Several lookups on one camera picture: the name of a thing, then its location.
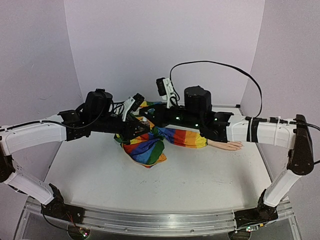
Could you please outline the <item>small nail polish bottle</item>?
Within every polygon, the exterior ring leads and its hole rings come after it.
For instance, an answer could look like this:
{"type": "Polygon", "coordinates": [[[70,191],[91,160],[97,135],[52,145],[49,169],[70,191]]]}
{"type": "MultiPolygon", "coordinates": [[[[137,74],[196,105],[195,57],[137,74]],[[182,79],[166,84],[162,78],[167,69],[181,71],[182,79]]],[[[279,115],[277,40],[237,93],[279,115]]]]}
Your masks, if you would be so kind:
{"type": "Polygon", "coordinates": [[[148,121],[142,120],[141,123],[142,123],[144,126],[150,128],[150,123],[149,123],[148,121]]]}

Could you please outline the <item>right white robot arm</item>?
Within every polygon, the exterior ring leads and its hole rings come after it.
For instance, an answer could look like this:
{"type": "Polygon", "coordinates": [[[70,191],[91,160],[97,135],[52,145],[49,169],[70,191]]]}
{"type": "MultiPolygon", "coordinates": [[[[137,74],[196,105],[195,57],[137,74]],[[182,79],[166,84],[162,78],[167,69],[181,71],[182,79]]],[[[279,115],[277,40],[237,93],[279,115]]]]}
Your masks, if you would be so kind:
{"type": "Polygon", "coordinates": [[[236,226],[245,228],[266,224],[278,218],[277,206],[292,186],[314,169],[313,144],[306,119],[260,118],[215,112],[211,93],[200,86],[184,90],[184,106],[171,102],[143,107],[139,114],[157,127],[175,125],[199,130],[200,135],[216,142],[249,142],[288,149],[285,169],[259,197],[257,207],[234,213],[236,226]]]}

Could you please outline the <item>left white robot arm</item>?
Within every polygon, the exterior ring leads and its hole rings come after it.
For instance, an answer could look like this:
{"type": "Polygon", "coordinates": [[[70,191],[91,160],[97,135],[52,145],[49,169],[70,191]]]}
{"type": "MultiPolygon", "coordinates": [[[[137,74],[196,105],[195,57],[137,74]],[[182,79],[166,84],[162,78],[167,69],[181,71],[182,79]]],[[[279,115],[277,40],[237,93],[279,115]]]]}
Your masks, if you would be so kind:
{"type": "Polygon", "coordinates": [[[13,160],[13,153],[45,143],[73,141],[89,137],[92,132],[118,134],[126,141],[149,131],[130,113],[143,103],[137,93],[122,102],[116,113],[113,96],[104,89],[87,94],[86,100],[75,110],[65,110],[51,117],[3,126],[0,129],[0,181],[18,192],[39,201],[42,214],[56,219],[83,222],[85,210],[66,204],[60,190],[28,174],[13,160]]]}

